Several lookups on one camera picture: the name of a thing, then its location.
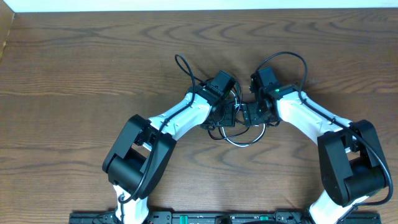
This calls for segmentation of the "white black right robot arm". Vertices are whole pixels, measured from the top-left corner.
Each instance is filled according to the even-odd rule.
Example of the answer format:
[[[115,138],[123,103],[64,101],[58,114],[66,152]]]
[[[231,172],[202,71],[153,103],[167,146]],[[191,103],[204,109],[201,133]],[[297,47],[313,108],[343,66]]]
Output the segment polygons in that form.
[[[388,188],[392,197],[392,177],[372,123],[352,122],[324,109],[295,85],[252,84],[255,102],[243,109],[250,125],[285,121],[295,126],[318,147],[324,191],[308,209],[307,223],[340,223],[367,199]]]

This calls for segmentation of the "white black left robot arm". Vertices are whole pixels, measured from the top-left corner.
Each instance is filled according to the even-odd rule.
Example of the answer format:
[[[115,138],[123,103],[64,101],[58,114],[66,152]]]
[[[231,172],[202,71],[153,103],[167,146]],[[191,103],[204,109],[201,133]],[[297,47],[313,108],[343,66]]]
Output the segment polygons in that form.
[[[203,124],[233,91],[232,87],[196,86],[166,112],[145,119],[128,119],[102,170],[113,185],[117,223],[143,223],[149,214],[147,198],[159,183],[177,141]]]

